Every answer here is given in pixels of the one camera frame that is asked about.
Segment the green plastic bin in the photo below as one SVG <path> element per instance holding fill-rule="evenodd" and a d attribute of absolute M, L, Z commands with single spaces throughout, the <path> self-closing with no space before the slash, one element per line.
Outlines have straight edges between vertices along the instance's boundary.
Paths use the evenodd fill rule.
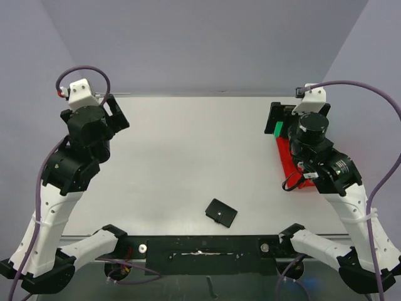
<path fill-rule="evenodd" d="M 276 123 L 275 128 L 274 128 L 274 132 L 273 132 L 275 138 L 278 138 L 278 137 L 281 136 L 282 127 L 283 127 L 283 122 L 277 122 Z"/>

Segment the red plastic bin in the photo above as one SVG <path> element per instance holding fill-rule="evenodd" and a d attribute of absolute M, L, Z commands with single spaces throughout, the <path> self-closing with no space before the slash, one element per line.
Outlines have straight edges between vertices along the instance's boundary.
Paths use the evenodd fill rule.
<path fill-rule="evenodd" d="M 287 192 L 311 186 L 314 186 L 314 184 L 310 179 L 305 178 L 304 173 L 301 171 L 292 172 L 282 183 L 282 188 Z"/>
<path fill-rule="evenodd" d="M 288 139 L 277 137 L 276 144 L 278 146 L 279 157 L 284 171 L 284 179 L 289 178 L 287 186 L 292 187 L 301 179 L 303 169 L 294 164 L 289 151 Z"/>

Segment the black leather card holder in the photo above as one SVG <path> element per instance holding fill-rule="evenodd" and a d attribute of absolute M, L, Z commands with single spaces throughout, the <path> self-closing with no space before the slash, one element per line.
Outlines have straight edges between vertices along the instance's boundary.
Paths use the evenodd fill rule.
<path fill-rule="evenodd" d="M 237 216 L 237 210 L 218 199 L 213 199 L 206 208 L 205 214 L 215 223 L 221 224 L 226 228 L 230 228 L 235 217 Z"/>

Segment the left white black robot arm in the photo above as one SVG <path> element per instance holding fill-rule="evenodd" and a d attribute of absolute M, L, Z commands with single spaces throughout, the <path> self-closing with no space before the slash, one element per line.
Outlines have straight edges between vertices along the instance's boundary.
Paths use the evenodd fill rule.
<path fill-rule="evenodd" d="M 70 214 L 100 165 L 110 158 L 110 140 L 130 124 L 113 95 L 103 105 L 62 111 L 68 135 L 50 152 L 36 181 L 35 211 L 14 254 L 1 261 L 1 275 L 21 284 L 30 295 L 62 291 L 75 272 L 100 256 L 113 253 L 127 233 L 112 224 L 93 235 L 60 247 Z"/>

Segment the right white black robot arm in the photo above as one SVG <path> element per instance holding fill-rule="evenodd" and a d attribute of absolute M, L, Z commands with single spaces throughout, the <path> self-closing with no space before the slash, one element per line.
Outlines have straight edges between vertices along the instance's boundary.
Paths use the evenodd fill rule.
<path fill-rule="evenodd" d="M 337 213 L 352 244 L 335 243 L 295 223 L 280 232 L 281 248 L 332 267 L 356 293 L 388 290 L 400 275 L 400 250 L 384 232 L 376 210 L 368 205 L 355 163 L 326 138 L 330 105 L 301 114 L 295 113 L 294 108 L 273 102 L 264 130 L 265 134 L 279 130 L 278 136 L 288 141 L 284 151 L 301 176 L 294 186 L 283 182 L 282 188 L 290 192 L 310 180 Z"/>

